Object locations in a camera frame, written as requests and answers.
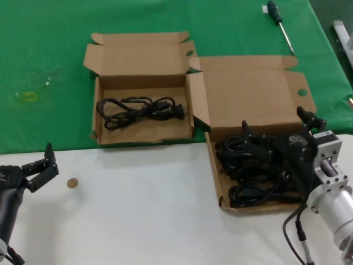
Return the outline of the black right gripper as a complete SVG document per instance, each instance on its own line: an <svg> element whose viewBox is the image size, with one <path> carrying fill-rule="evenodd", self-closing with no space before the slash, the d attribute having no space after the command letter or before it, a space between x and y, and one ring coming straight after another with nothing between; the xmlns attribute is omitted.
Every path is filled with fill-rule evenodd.
<svg viewBox="0 0 353 265"><path fill-rule="evenodd" d="M284 169L288 173L296 190L303 199L309 197L314 188L315 174L313 160L308 141L302 135L309 135L313 129L317 133L326 130L327 121L317 117L313 112L297 107L297 115L302 122L299 134L283 134L274 137L273 146L281 154ZM269 139L263 136L253 136L248 123L242 121L243 151L255 158L272 162L273 151L269 147Z"/></svg>

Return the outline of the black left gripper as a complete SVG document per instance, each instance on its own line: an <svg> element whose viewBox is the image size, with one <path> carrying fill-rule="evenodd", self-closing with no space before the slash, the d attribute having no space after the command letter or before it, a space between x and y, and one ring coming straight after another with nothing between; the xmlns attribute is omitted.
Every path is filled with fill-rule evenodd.
<svg viewBox="0 0 353 265"><path fill-rule="evenodd" d="M28 177L27 174L38 174L28 182L27 188L31 193L39 190L59 174L51 143L46 145L44 158L42 160L28 163L22 167L11 165L1 166L1 193L24 193Z"/></svg>

